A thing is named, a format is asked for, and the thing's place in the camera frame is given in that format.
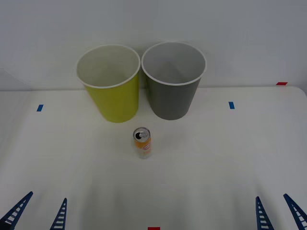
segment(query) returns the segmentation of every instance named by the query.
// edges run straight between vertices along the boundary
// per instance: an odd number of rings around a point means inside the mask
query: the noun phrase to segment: can lid
[[[133,138],[138,142],[145,142],[149,139],[150,132],[145,127],[139,127],[133,132]]]

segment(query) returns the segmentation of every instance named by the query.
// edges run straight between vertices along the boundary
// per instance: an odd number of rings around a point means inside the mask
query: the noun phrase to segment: soda can
[[[152,138],[150,136],[150,131],[145,127],[139,127],[133,132],[134,144],[137,148],[139,157],[147,158],[151,155]]]

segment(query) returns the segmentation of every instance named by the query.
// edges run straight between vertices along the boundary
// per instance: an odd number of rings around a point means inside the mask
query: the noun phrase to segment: tabletop
[[[295,230],[284,193],[307,211],[307,97],[295,87],[199,88],[175,121],[140,90],[120,124],[83,90],[0,92],[0,126],[0,216],[34,192],[16,230],[49,229],[65,197],[68,230],[255,230],[257,196],[276,230]],[[145,160],[137,127],[152,134]]]

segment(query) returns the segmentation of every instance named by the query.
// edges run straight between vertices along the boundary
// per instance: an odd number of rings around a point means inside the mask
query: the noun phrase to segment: gray cup
[[[163,42],[146,50],[142,68],[153,112],[162,119],[176,120],[188,112],[207,62],[191,45]]]

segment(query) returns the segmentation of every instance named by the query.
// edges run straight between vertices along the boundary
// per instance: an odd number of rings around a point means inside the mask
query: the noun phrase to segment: red tape marker
[[[276,85],[286,85],[287,84],[287,82],[278,82]]]

